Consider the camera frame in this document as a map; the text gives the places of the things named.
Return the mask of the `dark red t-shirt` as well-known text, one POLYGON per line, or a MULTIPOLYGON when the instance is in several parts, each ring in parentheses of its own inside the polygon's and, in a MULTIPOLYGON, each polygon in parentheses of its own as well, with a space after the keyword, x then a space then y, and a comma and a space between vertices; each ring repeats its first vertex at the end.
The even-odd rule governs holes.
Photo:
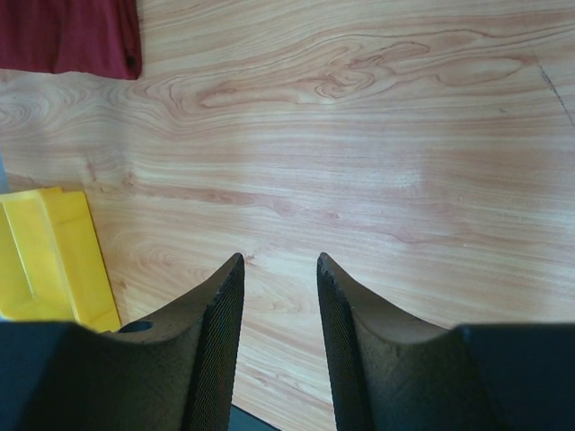
POLYGON ((135 1, 3 1, 1 67, 136 80, 143 59, 135 1))

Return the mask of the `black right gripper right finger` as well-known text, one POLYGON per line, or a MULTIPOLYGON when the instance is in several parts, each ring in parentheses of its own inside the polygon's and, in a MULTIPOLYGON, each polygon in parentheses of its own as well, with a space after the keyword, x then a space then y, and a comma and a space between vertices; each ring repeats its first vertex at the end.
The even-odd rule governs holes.
POLYGON ((329 255, 317 292, 340 430, 571 430, 570 323, 421 320, 329 255))

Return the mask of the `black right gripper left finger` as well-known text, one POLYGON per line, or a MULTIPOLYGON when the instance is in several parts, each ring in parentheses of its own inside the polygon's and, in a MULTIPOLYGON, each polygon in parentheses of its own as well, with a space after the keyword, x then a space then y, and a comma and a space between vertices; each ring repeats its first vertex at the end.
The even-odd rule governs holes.
POLYGON ((225 430, 243 316, 244 261, 118 331, 3 322, 4 430, 225 430))

